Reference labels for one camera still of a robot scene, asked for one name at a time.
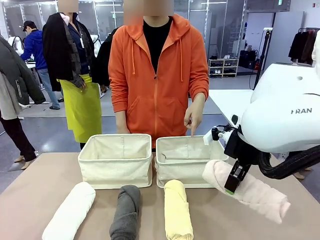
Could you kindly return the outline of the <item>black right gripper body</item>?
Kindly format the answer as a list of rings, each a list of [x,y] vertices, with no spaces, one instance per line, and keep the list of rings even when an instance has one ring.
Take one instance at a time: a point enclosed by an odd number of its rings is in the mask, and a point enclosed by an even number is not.
[[[258,165],[260,151],[245,142],[237,129],[232,131],[226,143],[224,153],[237,160],[242,167]]]

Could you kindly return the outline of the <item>pink towel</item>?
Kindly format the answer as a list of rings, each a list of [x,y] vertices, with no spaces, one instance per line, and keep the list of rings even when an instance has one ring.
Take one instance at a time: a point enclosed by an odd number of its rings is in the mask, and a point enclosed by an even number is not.
[[[267,219],[281,224],[291,206],[288,197],[251,174],[247,174],[232,193],[225,188],[231,170],[232,165],[225,161],[210,160],[205,165],[202,178],[221,193],[236,199]]]

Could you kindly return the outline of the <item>yellow towel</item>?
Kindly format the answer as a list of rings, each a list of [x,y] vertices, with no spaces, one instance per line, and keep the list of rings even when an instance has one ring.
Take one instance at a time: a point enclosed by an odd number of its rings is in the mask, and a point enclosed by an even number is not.
[[[194,240],[185,187],[176,179],[164,185],[164,228],[167,240]]]

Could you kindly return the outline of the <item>grey towel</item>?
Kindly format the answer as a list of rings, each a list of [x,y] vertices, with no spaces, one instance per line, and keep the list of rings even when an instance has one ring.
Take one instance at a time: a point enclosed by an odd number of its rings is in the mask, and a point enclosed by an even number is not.
[[[117,207],[109,229],[110,240],[136,240],[141,192],[135,185],[124,185],[117,197]]]

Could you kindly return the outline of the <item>white towel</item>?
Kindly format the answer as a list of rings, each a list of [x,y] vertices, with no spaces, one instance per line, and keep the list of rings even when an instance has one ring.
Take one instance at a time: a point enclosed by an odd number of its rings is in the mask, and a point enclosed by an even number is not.
[[[96,191],[89,183],[76,184],[45,227],[42,240],[74,240],[95,197]]]

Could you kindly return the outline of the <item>person's right forearm orange sleeve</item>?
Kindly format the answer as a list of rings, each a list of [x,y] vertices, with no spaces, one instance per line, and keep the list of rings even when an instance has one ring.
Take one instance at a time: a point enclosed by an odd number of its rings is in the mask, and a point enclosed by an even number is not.
[[[115,113],[128,109],[128,85],[127,82],[113,80],[111,86],[111,102]]]

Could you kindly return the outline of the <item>person's left forearm orange sleeve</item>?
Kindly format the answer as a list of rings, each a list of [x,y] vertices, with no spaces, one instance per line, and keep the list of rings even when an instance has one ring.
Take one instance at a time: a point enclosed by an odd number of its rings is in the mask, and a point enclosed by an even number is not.
[[[190,73],[189,93],[192,101],[205,102],[209,95],[209,77],[206,71],[192,71]]]

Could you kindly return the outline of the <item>person's left hand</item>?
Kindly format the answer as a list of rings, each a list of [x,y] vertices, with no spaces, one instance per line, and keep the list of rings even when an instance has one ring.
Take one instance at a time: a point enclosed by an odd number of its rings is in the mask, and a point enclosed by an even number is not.
[[[205,102],[206,96],[203,93],[198,93],[185,112],[184,125],[187,129],[190,129],[192,137],[202,122]]]

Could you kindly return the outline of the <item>person's right hand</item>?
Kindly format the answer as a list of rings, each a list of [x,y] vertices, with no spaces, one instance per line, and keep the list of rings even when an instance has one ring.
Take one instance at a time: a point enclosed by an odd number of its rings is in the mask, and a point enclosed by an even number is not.
[[[119,111],[115,113],[115,120],[116,120],[116,128],[118,134],[129,134],[130,131],[127,127],[127,120],[126,120],[126,112]]]

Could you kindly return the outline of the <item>white table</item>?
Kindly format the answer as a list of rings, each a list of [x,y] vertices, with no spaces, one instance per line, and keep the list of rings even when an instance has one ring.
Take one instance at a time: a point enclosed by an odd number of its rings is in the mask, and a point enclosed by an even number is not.
[[[251,104],[253,92],[251,89],[210,89],[209,97],[227,121],[234,126],[232,116],[242,117],[244,111]]]

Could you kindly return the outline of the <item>cream fabric basket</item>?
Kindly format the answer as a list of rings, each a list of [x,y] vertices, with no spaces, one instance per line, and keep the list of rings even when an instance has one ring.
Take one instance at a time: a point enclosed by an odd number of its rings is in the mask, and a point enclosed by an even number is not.
[[[78,155],[84,182],[96,190],[125,185],[152,185],[152,138],[148,134],[99,134],[91,136]]]
[[[156,184],[164,188],[170,180],[178,180],[185,188],[211,188],[202,177],[210,160],[229,161],[219,141],[204,144],[203,136],[161,137],[156,140]]]

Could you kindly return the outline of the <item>wooden shoe rack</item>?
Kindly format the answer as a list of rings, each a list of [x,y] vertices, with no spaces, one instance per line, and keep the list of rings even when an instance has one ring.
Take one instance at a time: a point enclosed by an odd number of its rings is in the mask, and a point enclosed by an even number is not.
[[[236,77],[238,73],[238,58],[217,58],[208,60],[208,76],[210,78]]]

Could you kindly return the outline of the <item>black luggage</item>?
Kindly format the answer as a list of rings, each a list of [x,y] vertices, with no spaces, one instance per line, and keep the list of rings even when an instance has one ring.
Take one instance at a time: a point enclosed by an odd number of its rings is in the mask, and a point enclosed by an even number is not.
[[[256,65],[257,53],[257,50],[241,50],[238,66],[253,70]]]

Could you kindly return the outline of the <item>person in orange hoodie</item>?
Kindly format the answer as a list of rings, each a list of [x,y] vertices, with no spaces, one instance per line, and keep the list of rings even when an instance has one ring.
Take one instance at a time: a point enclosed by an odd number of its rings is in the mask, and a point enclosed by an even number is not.
[[[126,82],[126,124],[130,134],[184,136],[184,118],[193,103],[191,72],[208,73],[202,34],[184,17],[146,16],[142,24],[115,32],[108,63],[110,84]]]

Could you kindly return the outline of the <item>rack with dark clothes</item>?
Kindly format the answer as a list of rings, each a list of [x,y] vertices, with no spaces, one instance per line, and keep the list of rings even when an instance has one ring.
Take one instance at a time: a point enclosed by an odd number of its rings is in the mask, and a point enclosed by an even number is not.
[[[295,34],[288,57],[294,63],[313,64],[312,52],[320,28],[300,28]]]

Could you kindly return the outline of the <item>figure in white garment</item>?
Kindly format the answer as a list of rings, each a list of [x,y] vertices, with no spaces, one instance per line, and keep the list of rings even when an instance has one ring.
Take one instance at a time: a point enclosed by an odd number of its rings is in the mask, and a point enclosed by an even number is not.
[[[316,34],[311,58],[316,68],[320,69],[320,30]]]

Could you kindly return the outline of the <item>black jacket on mannequin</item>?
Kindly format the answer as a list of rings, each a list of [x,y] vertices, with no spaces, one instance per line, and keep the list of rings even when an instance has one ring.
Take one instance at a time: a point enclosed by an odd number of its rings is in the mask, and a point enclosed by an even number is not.
[[[111,46],[113,41],[113,36],[118,28],[115,28],[102,43],[98,55],[96,57],[96,68],[95,68],[95,81],[99,85],[104,85],[105,87],[110,86],[109,79],[109,60],[111,53]]]

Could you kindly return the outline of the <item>mannequin in dark jacket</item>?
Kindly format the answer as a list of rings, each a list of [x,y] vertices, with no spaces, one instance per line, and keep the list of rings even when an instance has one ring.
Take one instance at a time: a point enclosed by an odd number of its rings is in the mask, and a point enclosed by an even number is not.
[[[94,42],[86,26],[77,20],[78,13],[69,16],[57,12],[49,16],[42,29],[43,56],[47,64],[52,90],[59,92],[59,80],[80,88],[81,75],[89,74],[92,82],[101,84],[95,76],[96,56]]]

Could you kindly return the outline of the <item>legs in dark trousers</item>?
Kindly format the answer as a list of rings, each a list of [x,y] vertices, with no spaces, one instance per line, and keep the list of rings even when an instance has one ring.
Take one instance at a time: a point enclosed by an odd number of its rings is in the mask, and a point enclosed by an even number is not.
[[[4,120],[0,116],[0,122],[2,123],[3,128],[8,136],[20,151],[20,157],[17,158],[14,163],[20,164],[19,170],[23,171],[27,169],[31,165],[32,161],[37,158],[37,156],[36,150],[28,140],[20,120],[18,118]]]

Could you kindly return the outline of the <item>person in blue jacket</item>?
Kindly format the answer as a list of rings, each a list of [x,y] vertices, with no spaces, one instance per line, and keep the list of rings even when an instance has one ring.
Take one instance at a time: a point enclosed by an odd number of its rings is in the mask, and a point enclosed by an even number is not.
[[[43,55],[42,31],[39,30],[36,24],[31,20],[27,20],[24,22],[22,31],[27,32],[28,35],[24,40],[24,51],[23,54],[20,55],[20,57],[24,61],[29,60],[31,56],[34,57],[35,68],[52,102],[49,108],[51,110],[59,110],[60,103],[56,97],[56,94],[52,90],[48,67]]]

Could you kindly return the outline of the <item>dark green padded coat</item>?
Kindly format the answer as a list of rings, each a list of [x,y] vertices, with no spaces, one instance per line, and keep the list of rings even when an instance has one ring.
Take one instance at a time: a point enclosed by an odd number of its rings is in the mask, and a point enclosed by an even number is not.
[[[19,104],[27,106],[30,99],[40,105],[46,101],[31,70],[13,47],[0,35],[0,72],[13,87]]]

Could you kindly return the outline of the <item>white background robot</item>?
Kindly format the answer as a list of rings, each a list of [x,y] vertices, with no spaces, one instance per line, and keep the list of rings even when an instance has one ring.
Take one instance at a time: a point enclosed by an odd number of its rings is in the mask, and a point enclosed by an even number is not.
[[[10,36],[7,41],[19,56],[24,53],[24,44],[19,36]]]

